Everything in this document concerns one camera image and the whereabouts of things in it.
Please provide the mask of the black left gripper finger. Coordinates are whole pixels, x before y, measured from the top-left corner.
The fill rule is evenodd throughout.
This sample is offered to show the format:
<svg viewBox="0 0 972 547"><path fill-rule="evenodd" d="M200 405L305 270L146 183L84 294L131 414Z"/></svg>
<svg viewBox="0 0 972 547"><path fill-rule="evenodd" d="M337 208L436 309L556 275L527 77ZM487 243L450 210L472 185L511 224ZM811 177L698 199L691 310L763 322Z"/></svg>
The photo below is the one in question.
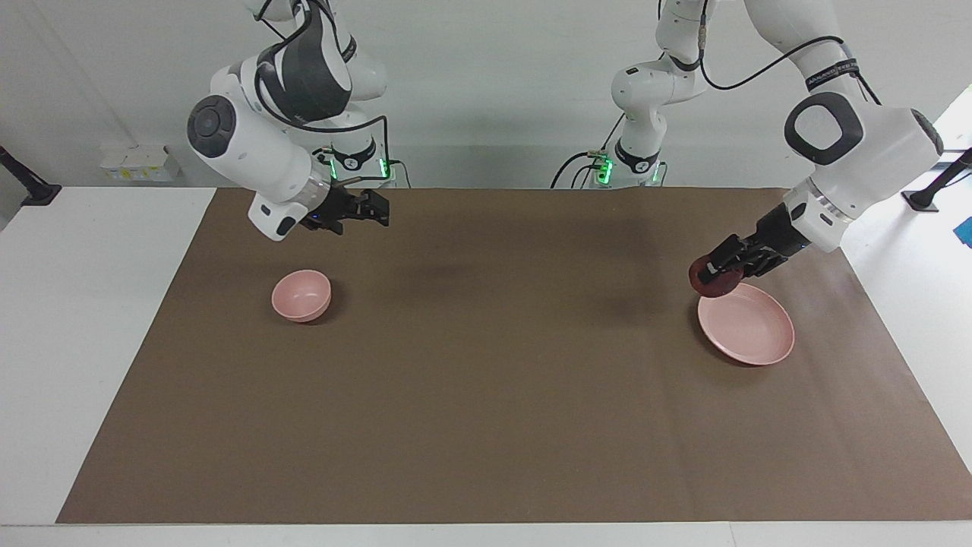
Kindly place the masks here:
<svg viewBox="0 0 972 547"><path fill-rule="evenodd" d="M775 251L746 251L740 254L740 271L743 278L763 277L781 264L787 263L784 254Z"/></svg>
<svg viewBox="0 0 972 547"><path fill-rule="evenodd" d="M705 280L756 277L756 236L732 233L705 261Z"/></svg>

